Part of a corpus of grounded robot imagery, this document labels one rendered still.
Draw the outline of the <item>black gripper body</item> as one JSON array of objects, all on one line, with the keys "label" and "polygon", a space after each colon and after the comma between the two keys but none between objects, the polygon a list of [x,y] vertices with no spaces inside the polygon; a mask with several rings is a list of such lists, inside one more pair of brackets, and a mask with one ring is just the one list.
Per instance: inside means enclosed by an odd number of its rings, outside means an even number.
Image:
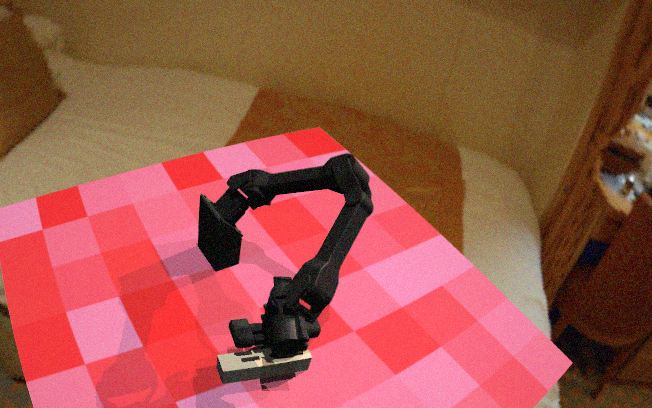
[{"label": "black gripper body", "polygon": [[[260,316],[262,323],[255,323],[255,327],[250,328],[247,318],[230,320],[228,327],[237,348],[251,347],[256,343],[265,342],[265,332],[271,326],[271,318],[266,312],[266,305],[267,303],[263,304],[265,314]],[[309,338],[319,337],[321,328],[317,318],[313,324],[306,322],[306,328]]]}]

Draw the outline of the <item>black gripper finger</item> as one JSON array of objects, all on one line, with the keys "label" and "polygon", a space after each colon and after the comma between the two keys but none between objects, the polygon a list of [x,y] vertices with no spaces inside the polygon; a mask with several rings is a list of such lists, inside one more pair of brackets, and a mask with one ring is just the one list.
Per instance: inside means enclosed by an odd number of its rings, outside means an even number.
[{"label": "black gripper finger", "polygon": [[[251,327],[255,327],[255,326],[254,326],[255,323],[252,323],[252,324],[249,324],[249,325],[250,325],[250,328],[251,328]],[[260,343],[256,343],[256,344],[255,344],[256,347],[260,346],[261,349],[264,349],[265,346],[267,346],[267,345],[268,345],[268,344],[267,344],[267,342],[266,342],[266,339],[265,339],[265,342],[264,342],[264,343],[261,343],[261,342],[260,342]]]}]

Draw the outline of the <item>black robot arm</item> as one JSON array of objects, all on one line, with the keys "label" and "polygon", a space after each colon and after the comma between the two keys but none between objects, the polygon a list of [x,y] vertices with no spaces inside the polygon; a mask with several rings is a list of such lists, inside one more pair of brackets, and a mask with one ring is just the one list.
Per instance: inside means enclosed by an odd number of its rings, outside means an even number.
[{"label": "black robot arm", "polygon": [[[344,195],[346,202],[318,253],[303,263],[293,280],[273,277],[274,287],[266,305],[271,326],[265,339],[270,341],[275,359],[303,355],[308,349],[306,322],[313,324],[333,300],[341,266],[374,212],[369,182],[370,174],[347,153],[330,157],[322,166],[277,173],[250,169],[232,175],[226,182],[229,189],[215,203],[210,202],[224,220],[236,227],[249,206],[253,210],[270,206],[276,195],[325,189]],[[300,304],[300,299],[311,308]]]}]

